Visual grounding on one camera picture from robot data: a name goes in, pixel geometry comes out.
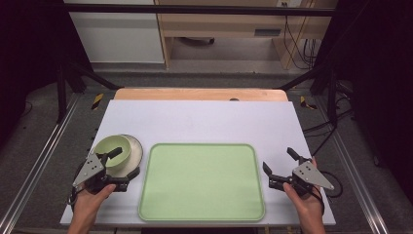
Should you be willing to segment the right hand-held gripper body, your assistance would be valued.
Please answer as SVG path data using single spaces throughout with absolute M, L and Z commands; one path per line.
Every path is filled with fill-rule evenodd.
M 328 190 L 335 189 L 334 185 L 310 161 L 306 161 L 294 168 L 291 176 L 274 175 L 272 170 L 268 169 L 268 178 L 270 188 L 283 191 L 283 185 L 288 183 L 299 196 L 310 194 L 314 186 Z

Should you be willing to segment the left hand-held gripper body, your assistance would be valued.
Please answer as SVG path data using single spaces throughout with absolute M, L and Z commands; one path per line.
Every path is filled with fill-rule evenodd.
M 90 154 L 79 173 L 75 176 L 72 183 L 76 192 L 86 189 L 88 192 L 96 194 L 101 191 L 106 185 L 114 184 L 115 192 L 126 192 L 128 183 L 114 183 L 111 181 L 111 176 L 106 171 L 105 163 L 107 159 L 100 159 L 100 154 Z

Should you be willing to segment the green bowl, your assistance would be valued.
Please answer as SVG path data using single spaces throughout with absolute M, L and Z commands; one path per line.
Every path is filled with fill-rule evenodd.
M 94 153 L 107 153 L 106 168 L 118 171 L 126 165 L 131 157 L 131 143 L 122 135 L 108 136 L 94 147 Z

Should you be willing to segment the white plate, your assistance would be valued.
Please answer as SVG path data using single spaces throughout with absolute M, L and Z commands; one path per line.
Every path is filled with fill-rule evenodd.
M 121 169 L 134 169 L 140 167 L 141 160 L 143 158 L 143 148 L 141 143 L 133 136 L 125 135 L 125 138 L 130 143 L 131 153 L 128 158 L 114 169 L 107 168 L 108 170 L 119 171 Z

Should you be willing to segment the green tray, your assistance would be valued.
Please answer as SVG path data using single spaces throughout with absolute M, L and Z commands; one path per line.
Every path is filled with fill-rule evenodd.
M 158 143 L 138 208 L 145 221 L 258 221 L 265 214 L 248 144 Z

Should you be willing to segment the person's right hand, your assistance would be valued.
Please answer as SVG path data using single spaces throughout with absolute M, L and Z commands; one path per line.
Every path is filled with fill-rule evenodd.
M 282 186 L 287 197 L 293 203 L 301 223 L 305 221 L 310 224 L 322 222 L 323 205 L 320 202 L 321 195 L 318 186 L 314 186 L 310 194 L 303 196 L 299 196 L 294 188 L 286 182 Z

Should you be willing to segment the person's left hand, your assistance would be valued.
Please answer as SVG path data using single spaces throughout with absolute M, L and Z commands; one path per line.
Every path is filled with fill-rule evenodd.
M 74 207 L 74 216 L 80 218 L 96 217 L 102 203 L 114 192 L 114 184 L 106 185 L 97 194 L 82 191 L 77 196 Z

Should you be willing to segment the white board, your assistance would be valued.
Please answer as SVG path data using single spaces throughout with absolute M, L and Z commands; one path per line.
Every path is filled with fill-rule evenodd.
M 297 163 L 288 147 L 310 155 L 294 106 L 289 101 L 112 100 L 96 134 L 135 137 L 143 147 L 140 174 L 126 192 L 115 192 L 97 214 L 99 226 L 247 227 L 296 225 L 288 197 L 269 187 L 265 162 L 274 174 L 289 176 Z M 151 148 L 158 143 L 248 144 L 255 150 L 265 214 L 258 221 L 145 221 L 138 213 Z

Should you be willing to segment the wooden table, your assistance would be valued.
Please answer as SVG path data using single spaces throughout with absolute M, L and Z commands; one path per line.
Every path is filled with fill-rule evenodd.
M 282 90 L 201 88 L 123 88 L 116 92 L 114 99 L 288 101 Z

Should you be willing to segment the black curtain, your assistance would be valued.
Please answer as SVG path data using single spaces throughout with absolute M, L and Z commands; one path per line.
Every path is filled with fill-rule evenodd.
M 27 95 L 56 81 L 56 52 L 90 69 L 64 0 L 0 0 L 0 146 L 25 110 Z
M 338 0 L 319 50 L 353 84 L 352 103 L 375 154 L 413 201 L 413 0 Z

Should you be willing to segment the white cabinet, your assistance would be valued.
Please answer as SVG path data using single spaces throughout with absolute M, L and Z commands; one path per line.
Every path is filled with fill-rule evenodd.
M 163 63 L 155 14 L 74 13 L 70 16 L 93 63 Z

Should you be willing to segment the wooden desk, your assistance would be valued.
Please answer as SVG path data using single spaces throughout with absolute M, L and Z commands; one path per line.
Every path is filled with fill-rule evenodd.
M 334 9 L 338 0 L 154 0 L 154 3 L 316 10 Z M 171 55 L 173 38 L 270 38 L 284 69 L 290 68 L 297 61 L 300 42 L 303 39 L 323 39 L 330 24 L 329 17 L 158 14 L 157 18 L 167 59 Z

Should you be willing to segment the aluminium rail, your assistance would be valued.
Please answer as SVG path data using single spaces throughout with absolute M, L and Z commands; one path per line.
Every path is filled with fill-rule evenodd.
M 11 234 L 19 217 L 25 208 L 31 194 L 34 191 L 43 171 L 46 169 L 61 136 L 63 135 L 68 122 L 70 121 L 80 99 L 79 94 L 73 94 L 66 105 L 66 113 L 56 123 L 51 135 L 46 141 L 42 151 L 37 156 L 36 161 L 28 173 L 24 183 L 19 189 L 13 203 L 0 220 L 0 234 Z
M 350 129 L 345 124 L 355 123 L 352 111 L 346 102 L 338 111 L 337 128 L 330 124 L 326 126 L 329 136 L 316 151 L 320 167 L 337 177 L 337 180 L 333 180 L 335 185 L 342 184 L 338 188 L 341 195 L 327 200 L 336 220 L 331 230 L 341 233 L 389 234 L 372 194 L 342 138 L 344 130 Z

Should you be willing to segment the black metal frame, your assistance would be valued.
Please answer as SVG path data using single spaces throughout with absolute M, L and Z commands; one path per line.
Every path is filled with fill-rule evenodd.
M 194 5 L 123 5 L 123 4 L 52 4 L 50 7 L 60 7 L 66 12 L 76 13 L 115 13 L 115 14 L 209 14 L 209 15 L 246 15 L 246 16 L 295 16 L 295 17 L 333 17 L 335 9 L 283 8 L 283 7 L 242 7 L 242 6 L 194 6 Z M 110 90 L 121 89 L 94 72 L 85 69 L 76 62 L 67 62 L 69 67 L 89 76 L 97 83 Z M 66 115 L 65 79 L 63 78 L 64 63 L 60 64 L 57 74 L 58 118 L 61 122 Z

